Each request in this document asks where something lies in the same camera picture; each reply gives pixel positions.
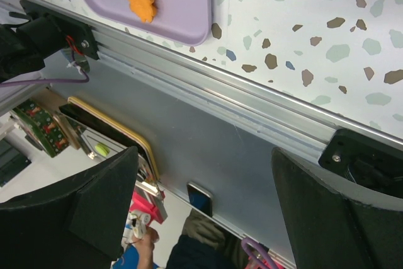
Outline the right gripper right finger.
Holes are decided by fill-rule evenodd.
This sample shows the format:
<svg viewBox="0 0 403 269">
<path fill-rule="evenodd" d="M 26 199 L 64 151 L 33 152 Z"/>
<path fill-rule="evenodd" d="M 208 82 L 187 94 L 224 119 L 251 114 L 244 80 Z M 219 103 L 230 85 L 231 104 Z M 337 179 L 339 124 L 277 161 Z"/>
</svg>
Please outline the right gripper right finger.
<svg viewBox="0 0 403 269">
<path fill-rule="evenodd" d="M 271 167 L 297 268 L 402 268 L 402 199 L 278 147 Z"/>
</svg>

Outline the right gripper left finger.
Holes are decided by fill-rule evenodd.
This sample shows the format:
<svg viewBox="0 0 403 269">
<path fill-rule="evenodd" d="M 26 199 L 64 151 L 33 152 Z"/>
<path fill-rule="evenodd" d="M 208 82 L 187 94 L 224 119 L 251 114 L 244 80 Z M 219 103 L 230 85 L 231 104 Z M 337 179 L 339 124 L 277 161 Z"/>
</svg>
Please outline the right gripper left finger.
<svg viewBox="0 0 403 269">
<path fill-rule="evenodd" d="M 96 166 L 1 204 L 1 268 L 109 268 L 122 239 L 139 156 Z"/>
</svg>

